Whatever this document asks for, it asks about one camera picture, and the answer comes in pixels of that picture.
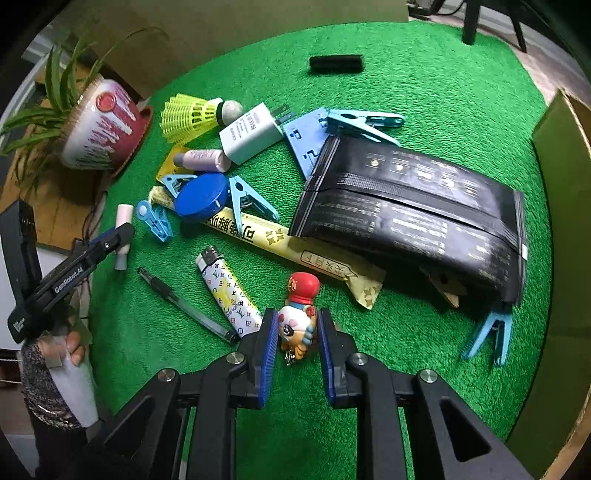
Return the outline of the grey patterned sleeve forearm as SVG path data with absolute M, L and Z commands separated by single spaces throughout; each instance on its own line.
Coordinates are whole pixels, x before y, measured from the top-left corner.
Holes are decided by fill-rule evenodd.
M 37 344 L 25 343 L 21 359 L 24 402 L 32 418 L 44 427 L 60 431 L 82 429 L 55 385 Z

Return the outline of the person's left hand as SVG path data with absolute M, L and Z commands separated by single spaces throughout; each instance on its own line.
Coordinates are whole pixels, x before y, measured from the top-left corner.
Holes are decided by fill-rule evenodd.
M 36 345 L 47 368 L 57 368 L 69 360 L 79 367 L 85 359 L 87 338 L 85 325 L 71 314 L 66 320 L 56 324 L 51 332 L 42 334 Z

